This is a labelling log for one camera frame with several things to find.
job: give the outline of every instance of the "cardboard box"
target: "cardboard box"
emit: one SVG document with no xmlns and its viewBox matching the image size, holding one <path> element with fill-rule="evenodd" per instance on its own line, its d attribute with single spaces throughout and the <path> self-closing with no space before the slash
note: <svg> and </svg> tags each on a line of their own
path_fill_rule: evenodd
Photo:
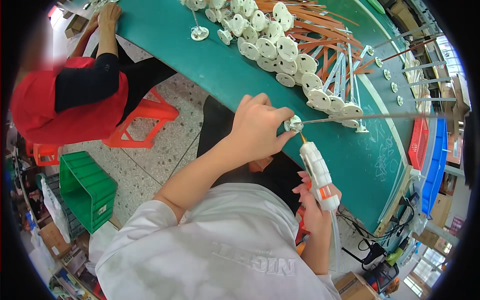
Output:
<svg viewBox="0 0 480 300">
<path fill-rule="evenodd" d="M 72 247 L 71 243 L 65 242 L 60 230 L 53 222 L 40 229 L 39 234 L 53 258 L 61 258 L 67 254 Z"/>
<path fill-rule="evenodd" d="M 74 37 L 76 34 L 82 32 L 83 27 L 87 24 L 88 19 L 81 17 L 79 15 L 73 16 L 72 20 L 65 29 L 65 36 L 67 38 Z"/>
<path fill-rule="evenodd" d="M 381 300 L 362 276 L 349 272 L 335 285 L 342 300 Z"/>
<path fill-rule="evenodd" d="M 63 11 L 63 18 L 68 19 L 73 15 L 73 12 Z"/>
</svg>

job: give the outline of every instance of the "metal rod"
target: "metal rod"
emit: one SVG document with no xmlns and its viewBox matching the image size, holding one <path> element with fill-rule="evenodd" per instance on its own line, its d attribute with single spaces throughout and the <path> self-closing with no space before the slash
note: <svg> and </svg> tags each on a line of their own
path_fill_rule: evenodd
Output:
<svg viewBox="0 0 480 300">
<path fill-rule="evenodd" d="M 428 67 L 434 67 L 434 66 L 440 66 L 440 65 L 445 65 L 445 64 L 447 64 L 447 62 L 445 60 L 436 61 L 436 62 L 427 63 L 427 64 L 416 66 L 416 67 L 411 67 L 411 68 L 408 68 L 408 69 L 403 69 L 402 72 L 405 73 L 405 72 L 408 72 L 408 71 L 413 71 L 413 70 L 418 70 L 418 69 L 423 69 L 423 68 L 428 68 Z"/>
<path fill-rule="evenodd" d="M 195 23 L 197 24 L 197 28 L 199 28 L 200 25 L 198 24 L 197 16 L 195 15 L 195 12 L 193 11 L 193 9 L 192 9 L 192 14 L 193 14 L 193 18 L 195 19 Z"/>
<path fill-rule="evenodd" d="M 416 119 L 416 118 L 441 118 L 449 120 L 451 117 L 445 114 L 418 114 L 418 113 L 398 113 L 398 114 L 376 114 L 376 115 L 367 115 L 362 116 L 362 119 L 388 119 L 388 118 L 408 118 L 408 119 Z M 328 118 L 328 119 L 318 119 L 318 120 L 310 120 L 310 121 L 303 121 L 303 124 L 309 123 L 323 123 L 323 122 L 333 122 L 333 121 L 344 121 L 344 120 L 356 120 L 359 117 L 336 117 L 336 118 Z"/>
<path fill-rule="evenodd" d="M 452 80 L 452 78 L 451 77 L 433 78 L 433 79 L 429 79 L 429 80 L 417 81 L 417 82 L 414 82 L 414 83 L 411 83 L 411 84 L 406 84 L 406 85 L 402 85 L 402 86 L 398 86 L 398 87 L 416 86 L 416 85 L 421 85 L 421 84 L 432 84 L 434 82 L 448 81 L 448 80 Z"/>
<path fill-rule="evenodd" d="M 456 98 L 418 98 L 418 99 L 407 99 L 403 100 L 404 102 L 413 102 L 413 101 L 456 101 Z"/>
<path fill-rule="evenodd" d="M 387 41 L 384 41 L 383 43 L 378 44 L 377 46 L 372 47 L 372 49 L 377 49 L 378 47 L 381 47 L 381 46 L 383 46 L 383 45 L 385 45 L 385 44 L 388 44 L 388 43 L 390 43 L 390 42 L 393 42 L 393 41 L 395 41 L 396 39 L 399 39 L 399 38 L 404 37 L 404 36 L 408 36 L 409 34 L 415 33 L 415 32 L 417 32 L 417 31 L 420 31 L 420 30 L 423 30 L 423 29 L 427 29 L 428 27 L 429 27 L 428 24 L 425 24 L 424 26 L 419 27 L 419 28 L 417 28 L 417 29 L 413 29 L 413 30 L 407 31 L 407 32 L 405 32 L 405 33 L 403 33 L 403 34 L 401 34 L 401 35 L 399 35 L 399 36 L 395 36 L 395 37 L 393 37 L 393 38 L 391 38 L 391 39 L 389 39 L 389 40 L 387 40 Z"/>
<path fill-rule="evenodd" d="M 405 50 L 405 51 L 402 51 L 402 52 L 400 52 L 400 53 L 397 53 L 397 54 L 395 54 L 395 55 L 392 55 L 392 56 L 390 56 L 390 57 L 387 57 L 386 59 L 383 59 L 382 62 L 384 62 L 384 61 L 386 61 L 386 60 L 389 60 L 389 59 L 392 59 L 392 58 L 394 58 L 395 56 L 399 56 L 399 55 L 401 55 L 401 54 L 404 54 L 405 52 L 409 52 L 410 50 L 416 49 L 416 48 L 421 47 L 421 46 L 423 46 L 423 45 L 425 45 L 425 44 L 428 44 L 428 43 L 430 43 L 430 42 L 433 42 L 433 41 L 436 40 L 436 39 L 437 39 L 436 37 L 431 38 L 431 39 L 429 39 L 428 41 L 425 41 L 425 42 L 423 42 L 423 43 L 421 43 L 421 44 L 418 44 L 418 45 L 415 45 L 415 46 L 413 46 L 413 47 L 411 47 L 411 48 L 408 48 L 408 49 Z"/>
</svg>

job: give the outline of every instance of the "curved work table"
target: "curved work table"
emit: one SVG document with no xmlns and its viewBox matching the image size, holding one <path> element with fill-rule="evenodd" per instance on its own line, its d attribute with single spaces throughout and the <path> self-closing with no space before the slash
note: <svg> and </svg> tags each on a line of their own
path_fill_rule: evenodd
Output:
<svg viewBox="0 0 480 300">
<path fill-rule="evenodd" d="M 326 9 L 359 24 L 356 26 L 341 20 L 354 37 L 363 46 L 375 46 L 394 34 L 388 25 L 386 16 L 380 15 L 373 8 L 367 12 L 362 8 L 369 4 L 366 0 L 345 1 L 325 0 Z M 74 0 L 64 4 L 73 7 L 72 11 L 82 12 L 85 0 Z M 302 119 L 313 120 L 326 118 L 322 112 L 305 105 L 306 97 L 300 86 L 287 88 L 278 83 L 274 73 L 260 69 L 255 61 L 240 55 L 236 43 L 229 47 L 217 36 L 222 29 L 219 23 L 210 22 L 204 10 L 197 12 L 200 26 L 210 30 L 210 36 L 201 42 L 190 37 L 191 28 L 195 26 L 192 12 L 179 1 L 158 0 L 121 0 L 123 9 L 117 33 L 125 39 L 156 56 L 173 69 L 197 83 L 213 97 L 235 111 L 245 94 L 266 93 L 275 107 L 289 107 Z M 383 25 L 381 28 L 373 16 Z M 397 42 L 400 51 L 405 49 Z M 391 44 L 375 50 L 375 56 L 386 58 L 398 53 Z M 364 62 L 373 57 L 368 54 Z M 361 106 L 364 114 L 415 112 L 415 102 L 405 102 L 401 107 L 396 96 L 404 99 L 413 98 L 409 89 L 399 89 L 394 94 L 390 88 L 392 81 L 399 86 L 407 84 L 403 62 L 399 57 L 388 60 L 382 68 L 371 64 L 375 70 L 368 75 L 358 76 Z M 383 69 L 389 69 L 392 79 L 387 81 Z M 334 184 L 342 191 L 342 203 L 365 227 L 374 232 L 385 204 L 396 193 L 405 165 L 405 149 L 410 144 L 413 120 L 366 120 L 369 133 L 355 133 L 352 128 L 329 122 L 306 124 L 303 133 L 309 141 L 316 143 L 330 169 Z M 283 151 L 303 166 L 299 156 L 300 137 L 294 137 Z"/>
</svg>

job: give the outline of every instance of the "green plastic crate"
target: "green plastic crate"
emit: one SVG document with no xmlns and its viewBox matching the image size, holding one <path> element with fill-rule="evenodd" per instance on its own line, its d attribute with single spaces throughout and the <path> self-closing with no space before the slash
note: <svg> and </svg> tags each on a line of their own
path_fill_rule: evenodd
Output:
<svg viewBox="0 0 480 300">
<path fill-rule="evenodd" d="M 117 183 L 86 152 L 60 156 L 60 194 L 90 234 L 113 213 Z"/>
</svg>

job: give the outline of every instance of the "blue plastic crate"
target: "blue plastic crate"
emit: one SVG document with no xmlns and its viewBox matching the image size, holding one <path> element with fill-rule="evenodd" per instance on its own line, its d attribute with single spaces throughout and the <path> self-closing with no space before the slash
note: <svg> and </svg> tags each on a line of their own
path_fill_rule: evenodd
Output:
<svg viewBox="0 0 480 300">
<path fill-rule="evenodd" d="M 447 161 L 447 122 L 442 119 L 437 120 L 437 133 L 435 145 L 433 146 L 432 162 L 428 170 L 427 179 L 422 190 L 421 211 L 427 216 L 432 211 L 433 204 L 437 198 L 440 184 L 444 176 L 445 163 Z"/>
</svg>

